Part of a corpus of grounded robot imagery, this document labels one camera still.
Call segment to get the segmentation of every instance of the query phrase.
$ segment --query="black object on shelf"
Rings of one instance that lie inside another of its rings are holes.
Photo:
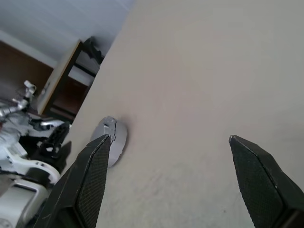
[[[256,228],[303,228],[304,193],[271,154],[236,135],[230,137],[239,189]]]
[[[93,37],[90,37],[84,42],[83,51],[86,52],[91,59],[95,59],[99,65],[103,62],[104,57],[102,56],[101,51],[95,48]]]
[[[90,142],[54,186],[34,228],[95,228],[102,203],[111,139]]]

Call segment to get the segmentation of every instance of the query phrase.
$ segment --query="white wall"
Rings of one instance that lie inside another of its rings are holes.
[[[304,190],[304,1],[142,0],[73,122],[71,164],[99,121],[128,124],[98,228],[253,228],[231,134]]]
[[[21,40],[13,37],[12,35],[0,30],[0,41],[14,47],[15,49],[27,54],[28,56],[33,57],[34,59],[55,68],[57,65],[57,61],[44,53],[40,52],[39,50],[33,48],[32,46],[22,42]],[[73,67],[70,71],[69,76],[76,81],[81,82],[84,85],[90,86],[94,80],[94,78],[87,73],[83,72],[82,70],[78,69],[77,67]]]
[[[0,29],[58,60],[78,39],[94,36],[106,55],[133,0],[1,1]]]

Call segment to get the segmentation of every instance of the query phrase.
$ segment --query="dark wooden furniture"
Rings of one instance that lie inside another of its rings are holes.
[[[38,98],[39,114],[73,122],[88,89],[68,75],[72,67],[76,66],[85,73],[96,76],[94,72],[76,62],[83,48],[84,45],[79,40],[62,56]]]

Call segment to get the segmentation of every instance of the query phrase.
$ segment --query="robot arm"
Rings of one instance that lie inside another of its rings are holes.
[[[27,108],[34,97],[34,93],[36,92],[36,86],[31,84],[29,81],[25,81],[24,85],[26,86],[26,92],[22,100],[13,99],[17,106],[9,106],[0,108],[0,118],[5,118],[7,115],[15,112],[19,112],[25,108]]]

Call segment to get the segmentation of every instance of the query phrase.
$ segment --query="table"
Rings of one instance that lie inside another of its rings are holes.
[[[97,227],[252,228],[228,139],[271,153],[304,189],[300,1],[138,1],[66,140],[124,121]]]

